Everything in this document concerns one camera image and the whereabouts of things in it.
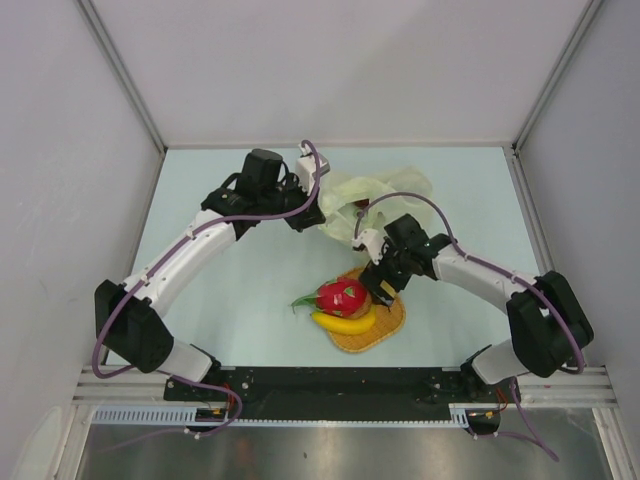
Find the stainless steel surface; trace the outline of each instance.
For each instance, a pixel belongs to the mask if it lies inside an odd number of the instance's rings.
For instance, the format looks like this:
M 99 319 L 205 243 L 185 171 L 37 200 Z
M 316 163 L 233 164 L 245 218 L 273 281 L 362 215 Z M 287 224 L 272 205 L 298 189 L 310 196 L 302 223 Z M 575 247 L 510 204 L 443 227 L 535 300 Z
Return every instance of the stainless steel surface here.
M 164 155 L 165 146 L 162 141 L 162 137 L 160 136 L 160 132 L 158 127 L 156 127 L 153 118 L 151 118 L 151 114 L 149 113 L 149 109 L 147 108 L 144 100 L 142 99 L 142 95 L 140 95 L 140 91 L 136 87 L 127 67 L 122 60 L 122 57 L 118 53 L 109 32 L 104 25 L 104 22 L 100 18 L 98 11 L 96 10 L 95 5 L 92 0 L 76 0 L 78 8 L 80 9 L 80 13 L 84 17 L 87 22 L 87 26 L 91 33 L 93 34 L 96 42 L 98 43 L 98 47 L 102 50 L 109 67 L 113 71 L 116 79 L 122 86 L 127 99 L 131 103 L 134 111 L 138 114 L 140 121 L 144 125 L 144 128 L 147 130 L 147 133 L 151 137 L 151 141 L 156 146 L 161 155 Z
M 567 67 L 571 63 L 575 53 L 578 51 L 578 48 L 582 44 L 582 40 L 586 36 L 589 28 L 593 24 L 593 20 L 595 19 L 597 13 L 600 11 L 600 7 L 604 3 L 605 0 L 589 0 L 584 10 L 582 11 L 582 15 L 580 19 L 576 23 L 573 32 L 571 32 L 571 36 L 569 40 L 567 40 L 566 45 L 562 49 L 562 53 L 558 58 L 558 61 L 551 69 L 551 73 L 547 78 L 544 86 L 542 87 L 542 91 L 540 95 L 536 99 L 536 102 L 531 109 L 531 112 L 527 116 L 527 119 L 518 133 L 518 136 L 515 139 L 514 145 L 516 147 L 516 151 L 522 150 L 522 146 L 527 141 L 529 137 L 529 133 L 531 133 L 531 129 L 536 124 L 540 114 L 544 110 L 544 107 L 547 105 L 549 99 L 553 95 L 556 86 L 559 84 L 560 80 Z
M 510 438 L 474 441 L 462 430 L 231 428 L 193 440 L 166 434 L 110 452 L 100 449 L 153 431 L 93 426 L 79 479 L 611 479 L 590 411 L 530 413 L 561 457 Z M 505 430 L 524 432 L 516 412 Z

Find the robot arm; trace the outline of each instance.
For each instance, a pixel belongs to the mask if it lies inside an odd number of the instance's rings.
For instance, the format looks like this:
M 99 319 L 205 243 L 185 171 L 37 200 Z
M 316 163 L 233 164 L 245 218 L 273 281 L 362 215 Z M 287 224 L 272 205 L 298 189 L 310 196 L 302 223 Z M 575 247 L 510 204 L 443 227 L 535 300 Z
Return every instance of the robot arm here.
M 214 255 L 239 240 L 260 220 L 280 218 L 283 213 L 303 207 L 316 180 L 329 171 L 329 163 L 322 156 L 317 171 L 310 153 L 303 150 L 295 173 L 285 165 L 285 175 L 279 180 L 282 157 L 267 150 L 253 150 L 247 155 L 242 172 L 233 174 L 207 196 L 202 210 L 161 255 L 121 285 L 103 282 L 95 292 L 97 334 L 122 299 L 134 292 L 109 329 L 104 345 L 144 373 L 160 370 L 200 381 L 215 360 L 174 339 L 162 317 Z M 215 222 L 222 217 L 229 220 Z M 324 223 L 325 218 L 314 199 L 308 208 L 285 220 L 294 230 L 302 231 Z
M 429 238 L 420 224 L 404 215 L 385 227 L 386 235 L 364 230 L 353 240 L 356 250 L 366 249 L 371 261 L 360 281 L 374 301 L 393 303 L 412 275 L 452 283 L 477 295 L 507 314 L 511 338 L 489 346 L 472 356 L 463 369 L 472 369 L 487 385 L 532 372 L 548 377 L 571 359 L 573 351 L 564 332 L 549 312 L 516 277 L 533 285 L 551 302 L 565 320 L 580 348 L 593 340 L 593 330 L 567 280 L 557 272 L 545 275 L 508 269 L 511 278 L 463 256 L 444 234 Z

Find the light blue table surface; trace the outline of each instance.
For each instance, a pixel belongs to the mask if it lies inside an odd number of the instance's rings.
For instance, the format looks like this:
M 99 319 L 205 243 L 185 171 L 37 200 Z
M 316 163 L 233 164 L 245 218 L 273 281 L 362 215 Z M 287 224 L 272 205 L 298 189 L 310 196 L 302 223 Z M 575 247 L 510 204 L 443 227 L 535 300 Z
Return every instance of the light blue table surface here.
M 502 265 L 537 272 L 506 160 L 499 148 L 322 148 L 334 171 L 366 176 L 414 165 L 433 184 L 433 199 L 468 250 Z M 293 168 L 297 149 L 276 149 Z M 134 271 L 174 240 L 207 194 L 239 171 L 248 150 L 169 150 Z M 433 215 L 428 233 L 444 231 Z M 251 229 L 207 264 L 164 321 L 177 338 L 226 365 L 458 366 L 509 336 L 506 317 L 442 282 L 413 278 L 402 298 L 403 329 L 368 352 L 336 348 L 326 332 L 289 304 L 362 257 L 317 228 L 292 231 L 283 220 Z M 111 355 L 109 363 L 122 360 Z

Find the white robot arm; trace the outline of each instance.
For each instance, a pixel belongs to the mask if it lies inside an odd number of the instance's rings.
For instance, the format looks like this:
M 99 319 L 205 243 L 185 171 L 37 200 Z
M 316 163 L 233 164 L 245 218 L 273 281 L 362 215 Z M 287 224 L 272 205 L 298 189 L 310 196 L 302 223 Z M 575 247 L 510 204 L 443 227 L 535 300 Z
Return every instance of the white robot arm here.
M 310 194 L 317 179 L 329 171 L 327 160 L 318 155 L 316 162 L 311 151 L 304 148 L 295 173 L 285 165 L 280 180 L 282 165 L 280 155 L 253 150 L 242 172 L 209 194 L 202 210 L 162 254 L 122 284 L 106 280 L 97 288 L 96 332 L 100 336 L 107 327 L 104 345 L 145 373 L 159 370 L 196 382 L 206 375 L 214 359 L 174 339 L 162 317 L 214 255 L 261 220 L 284 218 L 298 231 L 325 221 Z M 121 311 L 114 317 L 118 307 Z

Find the red dragon fruit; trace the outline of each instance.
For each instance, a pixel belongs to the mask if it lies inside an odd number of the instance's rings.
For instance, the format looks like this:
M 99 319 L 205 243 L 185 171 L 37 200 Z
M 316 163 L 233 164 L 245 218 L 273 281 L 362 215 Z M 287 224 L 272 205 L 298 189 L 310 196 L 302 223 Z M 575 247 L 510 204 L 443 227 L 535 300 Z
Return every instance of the red dragon fruit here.
M 322 285 L 318 290 L 298 298 L 291 306 L 309 305 L 336 317 L 349 317 L 364 304 L 367 290 L 358 280 L 340 277 Z

